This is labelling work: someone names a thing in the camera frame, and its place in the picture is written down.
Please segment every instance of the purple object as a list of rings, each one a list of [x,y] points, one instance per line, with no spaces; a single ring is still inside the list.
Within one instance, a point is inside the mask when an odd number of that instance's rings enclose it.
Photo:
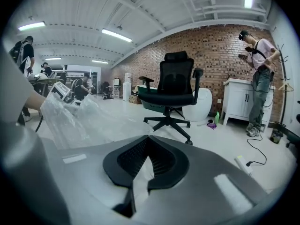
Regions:
[[[217,127],[215,123],[208,123],[207,126],[212,129],[215,129]]]

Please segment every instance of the chair base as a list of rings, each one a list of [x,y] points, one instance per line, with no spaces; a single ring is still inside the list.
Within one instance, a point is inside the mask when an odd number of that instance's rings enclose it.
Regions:
[[[183,135],[187,141],[186,144],[193,145],[193,142],[191,141],[191,136],[188,135],[181,127],[178,126],[177,123],[184,123],[187,125],[187,128],[191,127],[191,122],[190,121],[185,121],[185,120],[180,120],[176,118],[171,118],[171,111],[174,109],[166,107],[164,116],[165,117],[152,117],[152,118],[144,118],[144,122],[148,123],[148,120],[150,121],[158,121],[159,123],[153,127],[153,130],[156,131],[159,128],[163,127],[164,125],[166,126],[171,126],[174,128],[176,131],[178,131],[181,135]]]

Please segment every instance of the black wheel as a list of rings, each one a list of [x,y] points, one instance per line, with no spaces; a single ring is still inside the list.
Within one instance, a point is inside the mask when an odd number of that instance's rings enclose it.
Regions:
[[[193,142],[192,142],[191,140],[189,140],[189,141],[186,141],[186,144],[188,144],[188,145],[192,145],[192,146],[193,146]]]

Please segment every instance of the pink shirt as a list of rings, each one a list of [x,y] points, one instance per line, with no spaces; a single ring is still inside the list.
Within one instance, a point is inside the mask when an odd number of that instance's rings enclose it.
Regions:
[[[271,52],[272,48],[275,48],[275,47],[268,40],[266,40],[266,39],[259,40],[257,50],[261,51],[263,53],[263,55],[265,55],[266,58],[270,57],[273,54]],[[253,54],[253,56],[252,56],[252,53],[250,53],[250,54],[251,54],[251,56],[248,55],[247,61],[248,62],[253,62],[253,65],[254,65],[256,70],[261,65],[264,65],[265,58],[263,58],[262,55],[257,53],[257,54]]]

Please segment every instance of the black t-shirt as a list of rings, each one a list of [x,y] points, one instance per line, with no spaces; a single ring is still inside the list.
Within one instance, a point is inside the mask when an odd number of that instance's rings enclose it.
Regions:
[[[80,87],[81,85],[83,85],[85,88],[88,87],[88,83],[84,82],[83,79],[78,79],[76,84],[75,84],[75,92],[81,92],[83,89]]]
[[[33,47],[32,47],[31,44],[26,44],[26,45],[24,46],[24,51],[23,51],[22,61],[23,61],[24,59],[26,59],[27,57],[29,57],[29,58],[34,58]],[[26,64],[26,60],[21,64],[20,67],[25,67],[25,64]]]
[[[51,67],[46,67],[45,70],[44,70],[44,73],[46,73],[48,75],[48,77],[49,77],[51,75],[51,73],[52,73]]]

